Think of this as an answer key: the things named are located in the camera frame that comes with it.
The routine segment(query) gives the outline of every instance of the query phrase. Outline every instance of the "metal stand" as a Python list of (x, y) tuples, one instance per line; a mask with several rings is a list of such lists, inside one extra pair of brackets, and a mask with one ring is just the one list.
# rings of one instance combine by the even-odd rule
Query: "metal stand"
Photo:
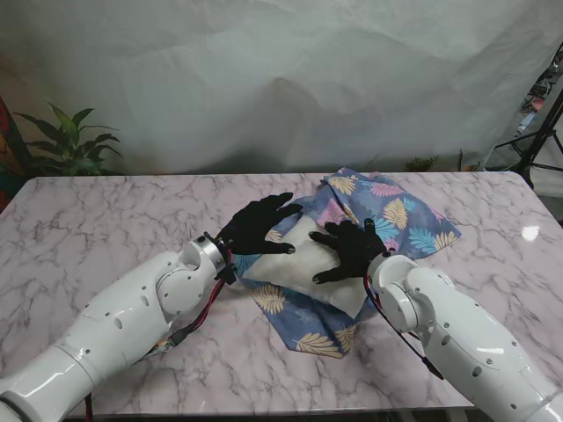
[[(501, 145), (497, 145), (494, 148), (497, 149), (509, 144), (512, 145), (512, 147), (515, 149), (515, 151), (518, 153), (518, 155), (521, 158), (520, 162), (518, 162), (511, 168), (511, 170), (517, 173), (522, 174), (524, 169), (526, 169), (528, 166), (534, 166), (540, 169), (563, 171), (563, 168), (561, 167), (554, 167), (552, 165), (534, 163), (537, 154), (544, 147), (545, 142), (550, 137), (553, 137), (555, 143), (557, 143), (559, 151), (561, 151), (561, 154), (563, 154), (563, 145), (561, 145), (561, 141), (559, 140), (559, 137), (557, 136), (557, 131), (555, 130), (555, 125), (557, 124), (559, 118), (561, 117), (561, 114), (563, 114), (563, 91), (561, 91), (558, 97), (555, 99), (552, 109), (545, 117), (544, 123), (542, 123), (541, 128), (537, 132), (533, 132), (525, 136), (520, 136), (519, 138), (513, 139), (512, 141), (504, 142)], [(532, 144), (528, 149), (522, 151), (516, 143), (524, 139), (531, 138), (532, 136), (535, 136), (534, 141), (532, 142)]]

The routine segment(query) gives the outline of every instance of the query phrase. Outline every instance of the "marble table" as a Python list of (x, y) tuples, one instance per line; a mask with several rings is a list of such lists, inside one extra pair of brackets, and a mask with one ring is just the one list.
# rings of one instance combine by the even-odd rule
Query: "marble table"
[[(321, 176), (30, 181), (0, 216), (0, 374), (46, 349), (97, 292), (145, 259), (178, 251), (203, 230), (216, 233), (249, 200), (283, 191), (311, 194)], [(463, 234), (422, 261), (446, 271), (561, 383), (563, 229), (536, 195), (513, 173), (388, 176)], [(355, 349), (342, 360), (291, 352), (252, 298), (236, 289), (222, 292), (206, 323), (181, 346), (94, 391), (98, 414), (469, 405), (433, 377), (380, 317), (361, 324)]]

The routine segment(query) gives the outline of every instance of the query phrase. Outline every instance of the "blue patterned fabric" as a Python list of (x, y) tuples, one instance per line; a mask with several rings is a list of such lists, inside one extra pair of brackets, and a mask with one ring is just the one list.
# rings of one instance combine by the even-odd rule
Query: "blue patterned fabric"
[[(320, 226), (346, 219), (363, 225), (366, 218), (371, 218), (387, 248), (395, 248), (411, 259), (427, 257), (460, 236), (453, 223), (379, 173), (366, 177), (340, 169), (321, 181), (316, 195), (295, 202), (303, 205), (302, 213), (275, 226), (268, 233), (270, 240), (280, 240), (302, 215)], [(352, 318), (289, 288), (246, 279), (244, 273), (259, 257), (235, 256), (237, 275), (252, 290), (254, 301), (288, 349), (334, 358), (346, 355), (354, 346), (356, 324), (373, 315), (373, 305), (366, 300), (360, 314)]]

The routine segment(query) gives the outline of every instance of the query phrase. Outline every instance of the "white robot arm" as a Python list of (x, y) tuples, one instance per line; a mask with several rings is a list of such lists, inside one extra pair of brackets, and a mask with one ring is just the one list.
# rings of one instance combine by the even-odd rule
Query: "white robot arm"
[(447, 274), (400, 255), (376, 257), (368, 274), (391, 325), (415, 332), (443, 377), (494, 421), (563, 421), (561, 391)]
[(115, 281), (62, 338), (0, 380), (0, 421), (62, 420), (96, 385), (142, 359), (225, 266), (215, 244), (201, 236), (181, 253), (156, 255)]

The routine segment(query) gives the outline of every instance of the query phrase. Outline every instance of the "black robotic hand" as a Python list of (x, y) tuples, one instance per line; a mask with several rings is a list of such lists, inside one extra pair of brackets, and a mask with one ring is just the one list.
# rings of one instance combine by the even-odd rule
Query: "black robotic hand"
[(253, 200), (233, 215), (216, 240), (222, 240), (227, 248), (237, 255), (294, 253), (296, 248), (292, 244), (277, 244), (265, 239), (273, 226), (303, 208), (298, 204), (283, 207), (292, 197), (293, 193), (285, 192), (270, 195), (262, 200)]
[(368, 271), (371, 260), (380, 253), (387, 252), (381, 238), (376, 234), (373, 220), (369, 218), (364, 222), (364, 229), (345, 220), (340, 225), (328, 222), (325, 224), (325, 230), (331, 236), (312, 231), (309, 237), (315, 242), (333, 248), (338, 253), (340, 266), (315, 275), (313, 281), (317, 284), (349, 277), (363, 277)]

